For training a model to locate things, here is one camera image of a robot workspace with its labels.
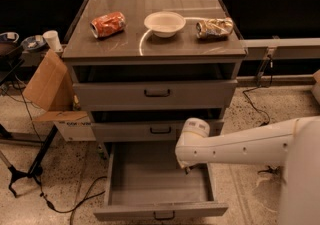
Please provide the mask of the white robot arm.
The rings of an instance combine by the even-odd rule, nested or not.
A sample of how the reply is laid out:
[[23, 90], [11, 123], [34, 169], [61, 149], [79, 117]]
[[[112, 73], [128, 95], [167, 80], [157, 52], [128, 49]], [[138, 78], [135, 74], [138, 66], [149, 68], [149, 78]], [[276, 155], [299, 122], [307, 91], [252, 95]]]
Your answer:
[[175, 155], [183, 168], [203, 163], [282, 166], [278, 225], [320, 225], [319, 116], [213, 137], [207, 122], [190, 118]]

